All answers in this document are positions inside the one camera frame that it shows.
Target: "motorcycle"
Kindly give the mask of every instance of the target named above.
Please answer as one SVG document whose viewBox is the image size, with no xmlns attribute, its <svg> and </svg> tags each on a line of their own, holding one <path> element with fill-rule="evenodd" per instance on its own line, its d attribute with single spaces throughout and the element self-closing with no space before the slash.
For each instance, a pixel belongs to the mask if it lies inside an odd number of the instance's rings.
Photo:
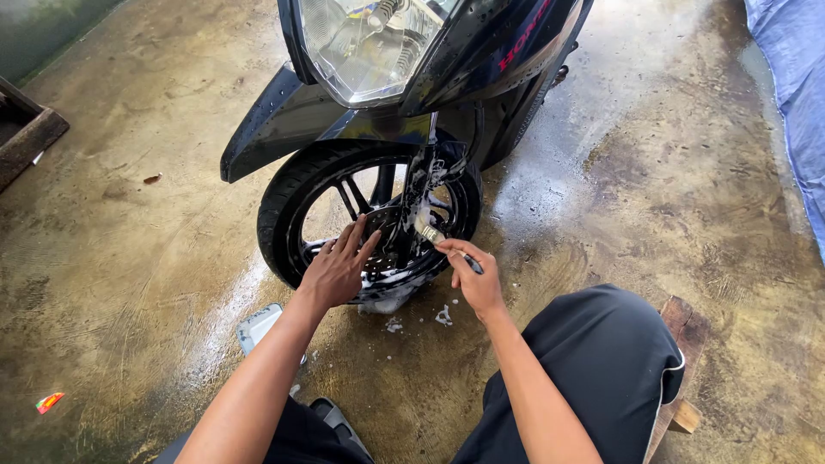
<svg viewBox="0 0 825 464">
<path fill-rule="evenodd" d="M 231 183 L 292 154 L 258 210 L 257 240 L 270 269 L 293 288 L 301 283 L 334 239 L 310 239 L 318 227 L 305 221 L 320 198 L 331 205 L 337 195 L 347 222 L 366 215 L 365 237 L 382 231 L 352 303 L 403 298 L 435 278 L 448 262 L 415 232 L 416 215 L 427 208 L 447 237 L 473 236 L 480 171 L 512 152 L 564 79 L 591 6 L 279 0 L 290 61 L 220 161 Z"/>
</svg>

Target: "wet floor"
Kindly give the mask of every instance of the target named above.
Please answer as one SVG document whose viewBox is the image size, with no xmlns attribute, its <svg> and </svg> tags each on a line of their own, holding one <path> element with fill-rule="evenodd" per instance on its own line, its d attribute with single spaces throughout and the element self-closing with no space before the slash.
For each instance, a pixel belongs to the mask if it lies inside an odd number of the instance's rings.
<svg viewBox="0 0 825 464">
<path fill-rule="evenodd" d="M 658 462 L 823 461 L 825 272 L 744 22 L 733 0 L 597 2 L 569 77 L 483 174 L 474 241 L 521 327 L 601 282 L 709 317 L 687 389 L 702 425 Z M 0 195 L 10 462 L 151 461 L 241 361 L 236 323 L 289 299 L 254 234 L 280 164 L 218 174 L 284 59 L 274 0 L 131 0 L 27 86 L 72 129 Z M 391 334 L 332 310 L 297 397 L 333 398 L 379 462 L 446 462 L 481 414 L 490 345 L 446 274 L 395 317 Z"/>
</svg>

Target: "brush handle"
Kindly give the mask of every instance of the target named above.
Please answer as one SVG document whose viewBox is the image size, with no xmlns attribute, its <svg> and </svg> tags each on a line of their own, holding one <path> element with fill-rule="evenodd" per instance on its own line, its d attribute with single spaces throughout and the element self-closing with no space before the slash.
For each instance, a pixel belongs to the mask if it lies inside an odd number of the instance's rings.
<svg viewBox="0 0 825 464">
<path fill-rule="evenodd" d="M 470 268 L 472 268 L 476 274 L 478 274 L 479 276 L 484 274 L 484 270 L 481 268 L 481 264 L 479 264 L 478 261 L 473 259 L 473 257 L 468 255 L 467 253 L 461 250 L 458 251 L 459 253 L 461 253 L 461 256 L 464 256 L 464 260 L 467 262 L 467 264 L 469 264 Z"/>
</svg>

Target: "headlight lens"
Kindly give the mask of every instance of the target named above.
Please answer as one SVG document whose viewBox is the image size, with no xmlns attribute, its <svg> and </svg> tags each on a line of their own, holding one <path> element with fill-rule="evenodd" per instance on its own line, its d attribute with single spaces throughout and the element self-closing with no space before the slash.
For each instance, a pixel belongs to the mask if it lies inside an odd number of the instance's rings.
<svg viewBox="0 0 825 464">
<path fill-rule="evenodd" d="M 425 1 L 299 0 L 309 59 L 354 107 L 397 101 L 457 0 Z"/>
</svg>

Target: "right hand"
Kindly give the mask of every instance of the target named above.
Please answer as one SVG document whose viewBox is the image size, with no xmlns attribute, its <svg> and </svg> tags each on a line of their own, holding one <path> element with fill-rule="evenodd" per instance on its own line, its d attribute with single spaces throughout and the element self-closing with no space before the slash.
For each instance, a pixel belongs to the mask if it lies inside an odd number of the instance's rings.
<svg viewBox="0 0 825 464">
<path fill-rule="evenodd" d="M 436 249 L 446 254 L 450 260 L 454 268 L 452 286 L 461 288 L 464 298 L 473 306 L 478 320 L 486 324 L 492 317 L 507 315 L 494 256 L 481 251 L 470 242 L 458 239 L 444 240 L 436 245 Z M 461 250 L 475 259 L 481 265 L 484 274 L 476 274 L 456 250 Z"/>
</svg>

